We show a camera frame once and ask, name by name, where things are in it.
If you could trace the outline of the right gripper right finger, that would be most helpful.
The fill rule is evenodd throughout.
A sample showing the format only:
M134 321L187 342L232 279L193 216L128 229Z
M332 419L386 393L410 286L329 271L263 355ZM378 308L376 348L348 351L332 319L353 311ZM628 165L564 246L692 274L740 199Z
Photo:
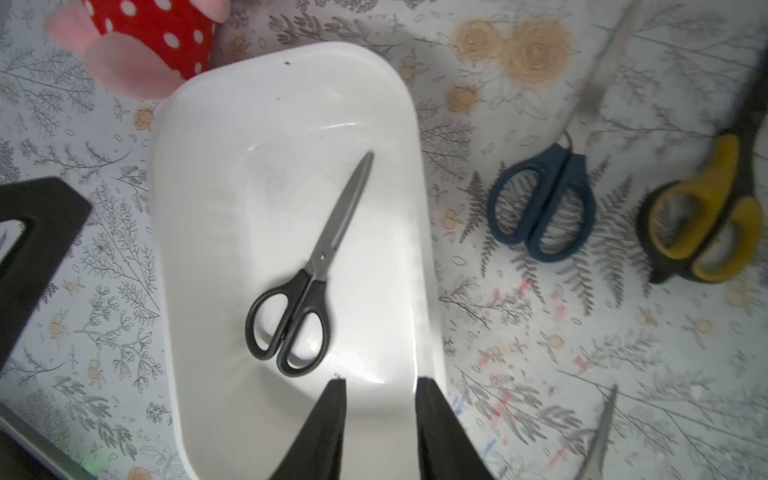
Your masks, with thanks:
M415 410L422 479L493 479L434 379L418 378Z

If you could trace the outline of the silver blade black scissors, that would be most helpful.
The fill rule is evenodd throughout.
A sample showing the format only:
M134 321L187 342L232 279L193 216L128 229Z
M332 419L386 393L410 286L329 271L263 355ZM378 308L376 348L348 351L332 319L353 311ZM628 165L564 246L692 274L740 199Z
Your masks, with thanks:
M600 417L598 428L590 445L588 454L579 469L576 480L603 480L603 465L612 426L618 386L614 385L605 401L605 408Z

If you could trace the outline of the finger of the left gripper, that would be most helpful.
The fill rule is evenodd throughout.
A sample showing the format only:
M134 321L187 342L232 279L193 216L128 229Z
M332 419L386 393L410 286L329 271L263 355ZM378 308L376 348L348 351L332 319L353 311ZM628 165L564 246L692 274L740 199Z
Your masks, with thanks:
M10 356L91 210L89 201L60 178L1 186L1 220L24 224L1 262L2 362Z

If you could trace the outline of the white plastic storage box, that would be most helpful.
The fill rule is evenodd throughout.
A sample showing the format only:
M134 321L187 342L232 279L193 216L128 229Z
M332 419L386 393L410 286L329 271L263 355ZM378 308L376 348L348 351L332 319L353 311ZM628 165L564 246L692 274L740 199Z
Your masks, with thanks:
M306 264L367 153L372 171L329 272L329 352L286 377L248 351L246 313ZM342 477L418 478L417 380L443 381L445 369L419 129L395 69L328 42L201 74L162 105L149 180L190 477L270 477L340 377Z

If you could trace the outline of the yellow black handled scissors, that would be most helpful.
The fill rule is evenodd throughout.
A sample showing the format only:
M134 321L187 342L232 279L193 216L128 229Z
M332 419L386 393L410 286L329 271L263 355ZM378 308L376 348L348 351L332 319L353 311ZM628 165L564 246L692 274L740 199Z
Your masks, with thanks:
M762 52L739 96L733 119L716 136L704 168L691 179L658 187L641 203L636 235L649 260L649 283L659 285L679 276L718 284L730 280L750 263L764 228L763 210L755 195L753 153L766 116L767 53ZM677 196L692 198L696 208L678 236L666 246L655 224L662 206ZM736 230L731 253L716 268L703 267L701 258L728 224Z

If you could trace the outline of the navy handled scissors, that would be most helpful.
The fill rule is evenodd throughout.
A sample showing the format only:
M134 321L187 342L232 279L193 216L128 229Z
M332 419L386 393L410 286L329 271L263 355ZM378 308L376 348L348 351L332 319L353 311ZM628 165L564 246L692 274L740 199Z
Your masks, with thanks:
M486 203L488 227L497 241L506 245L523 243L533 259L555 263L575 254L590 236L595 225L596 200L586 167L586 147L641 9L640 1L630 2L625 9L590 76L585 80L578 102L557 141L497 177ZM536 186L515 228L506 230L497 214L498 201L507 183L528 171L537 175ZM580 200L580 227L568 245L557 252L546 252L542 248L544 234L568 191Z

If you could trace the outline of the small black handled scissors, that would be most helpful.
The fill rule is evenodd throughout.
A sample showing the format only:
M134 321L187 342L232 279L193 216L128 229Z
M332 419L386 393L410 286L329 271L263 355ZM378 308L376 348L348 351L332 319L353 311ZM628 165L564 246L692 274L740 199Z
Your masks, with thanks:
M359 161L340 194L332 213L306 265L287 282L262 293L250 306L245 320L245 341L251 355L258 360L274 358L281 374L296 378L315 370L324 360L331 343L332 325L327 308L328 273L343 238L357 210L367 185L375 154L368 151ZM274 296L283 296L286 306L268 345L259 345L256 319L259 309ZM317 355L294 366L290 355L307 317L315 315L321 328Z

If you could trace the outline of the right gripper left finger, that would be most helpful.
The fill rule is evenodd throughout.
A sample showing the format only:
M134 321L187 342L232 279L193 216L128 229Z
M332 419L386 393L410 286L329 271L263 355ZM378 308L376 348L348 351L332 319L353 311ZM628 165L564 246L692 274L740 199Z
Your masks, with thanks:
M271 479L338 480L346 411L346 381L330 380Z

